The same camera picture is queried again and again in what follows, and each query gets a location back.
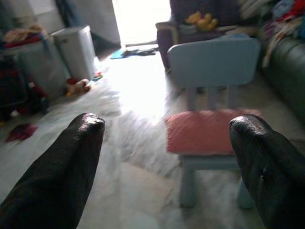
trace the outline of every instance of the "chair leg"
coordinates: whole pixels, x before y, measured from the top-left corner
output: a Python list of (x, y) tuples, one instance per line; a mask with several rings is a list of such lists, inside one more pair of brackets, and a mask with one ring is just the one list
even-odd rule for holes
[(240, 208), (243, 209), (250, 209), (253, 208), (253, 201), (251, 199), (251, 196), (244, 185), (243, 180), (240, 181), (238, 196), (237, 196), (237, 203)]
[(182, 208), (191, 208), (195, 205), (195, 172), (196, 171), (193, 168), (190, 168), (186, 163), (183, 163), (180, 186), (180, 207)]

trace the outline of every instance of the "chair seat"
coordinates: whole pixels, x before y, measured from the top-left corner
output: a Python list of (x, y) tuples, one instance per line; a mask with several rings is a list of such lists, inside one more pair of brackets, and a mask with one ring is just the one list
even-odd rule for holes
[(183, 112), (166, 119), (167, 151), (180, 155), (232, 155), (229, 122), (241, 115), (261, 116), (258, 110)]

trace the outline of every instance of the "marble floor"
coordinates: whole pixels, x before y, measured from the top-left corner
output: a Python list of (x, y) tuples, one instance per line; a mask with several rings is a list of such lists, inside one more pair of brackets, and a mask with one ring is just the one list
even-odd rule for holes
[[(45, 116), (17, 116), (1, 127), (0, 202), (75, 116), (92, 112), (106, 120), (106, 132), (79, 229), (263, 229), (255, 210), (236, 204), (238, 172), (198, 172), (198, 204), (179, 208), (181, 171), (177, 156), (165, 151), (163, 120), (186, 110), (185, 93), (165, 76), (160, 56), (105, 60), (102, 66), (103, 79), (87, 94), (60, 98)], [(202, 109), (205, 100), (205, 93), (198, 96)], [(261, 109), (287, 138), (305, 139), (299, 121), (261, 76), (241, 88), (240, 104)], [(31, 138), (4, 142), (14, 126), (26, 122), (38, 127)]]

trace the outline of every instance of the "cushion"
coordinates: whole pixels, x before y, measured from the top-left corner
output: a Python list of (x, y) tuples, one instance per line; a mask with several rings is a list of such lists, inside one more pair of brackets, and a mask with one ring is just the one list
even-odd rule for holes
[(244, 115), (260, 115), (257, 110), (216, 110), (183, 112), (166, 119), (167, 151), (180, 155), (232, 155), (229, 123)]

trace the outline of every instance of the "toy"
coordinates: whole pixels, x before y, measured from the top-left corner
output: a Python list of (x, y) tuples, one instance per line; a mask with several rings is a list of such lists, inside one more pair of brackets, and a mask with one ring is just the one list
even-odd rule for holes
[(218, 20), (216, 18), (213, 19), (210, 13), (207, 13), (204, 18), (202, 18), (199, 11), (189, 16), (185, 22), (189, 24), (197, 24), (200, 31), (210, 31), (218, 24)]
[(75, 80), (69, 79), (67, 81), (67, 97), (72, 96), (73, 94), (80, 94), (84, 92), (88, 92), (91, 89), (91, 85), (89, 84), (89, 80), (83, 79), (78, 81), (77, 83)]

